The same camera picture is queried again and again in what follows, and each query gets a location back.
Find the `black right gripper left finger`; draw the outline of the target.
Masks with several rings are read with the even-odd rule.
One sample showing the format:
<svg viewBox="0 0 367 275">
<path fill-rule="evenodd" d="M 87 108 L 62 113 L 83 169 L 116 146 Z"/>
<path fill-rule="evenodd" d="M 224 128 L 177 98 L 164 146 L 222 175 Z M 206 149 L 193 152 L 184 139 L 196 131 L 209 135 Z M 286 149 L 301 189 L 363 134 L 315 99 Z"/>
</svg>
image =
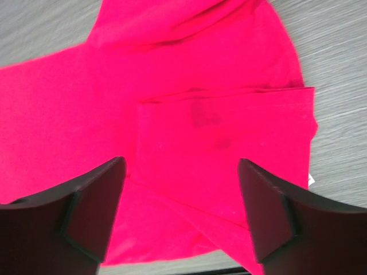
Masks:
<svg viewBox="0 0 367 275">
<path fill-rule="evenodd" d="M 96 274 L 126 177 L 115 157 L 92 171 L 1 206 L 2 274 Z"/>
</svg>

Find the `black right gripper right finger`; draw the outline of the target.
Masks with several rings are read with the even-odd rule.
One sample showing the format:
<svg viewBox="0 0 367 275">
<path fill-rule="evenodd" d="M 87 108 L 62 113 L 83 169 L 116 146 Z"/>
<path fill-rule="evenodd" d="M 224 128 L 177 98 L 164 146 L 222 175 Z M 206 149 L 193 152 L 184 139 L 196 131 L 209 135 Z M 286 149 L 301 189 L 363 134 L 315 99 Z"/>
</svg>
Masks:
<svg viewBox="0 0 367 275">
<path fill-rule="evenodd" d="M 265 274 L 365 274 L 366 209 L 280 179 L 250 160 L 239 179 Z"/>
</svg>

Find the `pink t shirt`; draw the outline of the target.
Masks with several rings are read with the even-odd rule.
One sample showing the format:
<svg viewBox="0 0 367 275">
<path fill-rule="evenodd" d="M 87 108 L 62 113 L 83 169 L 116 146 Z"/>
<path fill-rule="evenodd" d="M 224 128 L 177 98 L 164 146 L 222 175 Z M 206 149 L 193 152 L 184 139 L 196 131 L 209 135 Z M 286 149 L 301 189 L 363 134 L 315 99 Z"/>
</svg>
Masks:
<svg viewBox="0 0 367 275">
<path fill-rule="evenodd" d="M 267 1 L 103 1 L 86 42 L 1 69 L 1 202 L 123 156 L 106 265 L 222 250 L 253 274 L 241 158 L 307 188 L 314 88 Z"/>
</svg>

